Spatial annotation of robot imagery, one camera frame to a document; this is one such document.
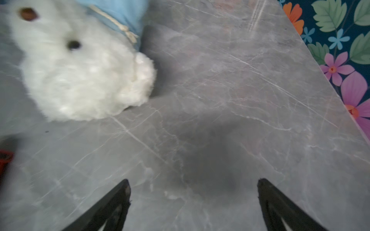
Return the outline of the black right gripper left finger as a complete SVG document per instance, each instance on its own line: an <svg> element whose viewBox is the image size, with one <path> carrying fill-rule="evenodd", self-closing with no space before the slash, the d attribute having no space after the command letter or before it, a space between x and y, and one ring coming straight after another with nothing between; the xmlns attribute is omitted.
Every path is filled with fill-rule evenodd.
<svg viewBox="0 0 370 231"><path fill-rule="evenodd" d="M122 180L63 231L122 231L131 205L131 187Z"/></svg>

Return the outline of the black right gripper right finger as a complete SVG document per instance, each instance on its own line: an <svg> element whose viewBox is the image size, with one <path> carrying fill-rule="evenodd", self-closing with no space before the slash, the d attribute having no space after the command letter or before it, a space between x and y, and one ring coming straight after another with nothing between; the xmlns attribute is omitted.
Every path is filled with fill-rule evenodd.
<svg viewBox="0 0 370 231"><path fill-rule="evenodd" d="M268 231L327 231L267 179L257 184L258 198Z"/></svg>

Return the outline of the red flashlight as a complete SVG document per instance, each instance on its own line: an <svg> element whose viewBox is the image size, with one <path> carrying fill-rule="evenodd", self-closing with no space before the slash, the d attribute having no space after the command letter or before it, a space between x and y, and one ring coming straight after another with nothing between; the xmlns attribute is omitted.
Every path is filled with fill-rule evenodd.
<svg viewBox="0 0 370 231"><path fill-rule="evenodd" d="M13 160L13 157L14 157L14 152L11 152L11 151L8 151L8 150L1 150L1 162L0 162L1 182L4 179L6 168L7 168L8 164Z"/></svg>

